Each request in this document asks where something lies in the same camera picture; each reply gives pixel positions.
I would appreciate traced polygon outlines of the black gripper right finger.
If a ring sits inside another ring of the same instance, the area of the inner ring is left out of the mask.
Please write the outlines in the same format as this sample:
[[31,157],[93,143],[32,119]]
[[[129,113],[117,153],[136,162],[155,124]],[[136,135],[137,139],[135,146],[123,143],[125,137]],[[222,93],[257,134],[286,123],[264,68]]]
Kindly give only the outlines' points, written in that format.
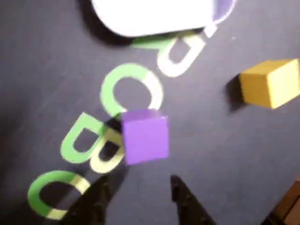
[[189,190],[183,180],[171,176],[172,201],[177,204],[180,225],[215,225],[216,222]]

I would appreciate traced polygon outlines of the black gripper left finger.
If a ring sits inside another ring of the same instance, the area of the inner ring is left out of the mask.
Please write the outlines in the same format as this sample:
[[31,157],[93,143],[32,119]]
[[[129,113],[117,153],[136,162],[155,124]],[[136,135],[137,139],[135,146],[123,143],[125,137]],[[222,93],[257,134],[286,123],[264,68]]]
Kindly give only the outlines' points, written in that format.
[[62,219],[64,225],[104,225],[110,201],[124,181],[124,175],[104,175],[71,205]]

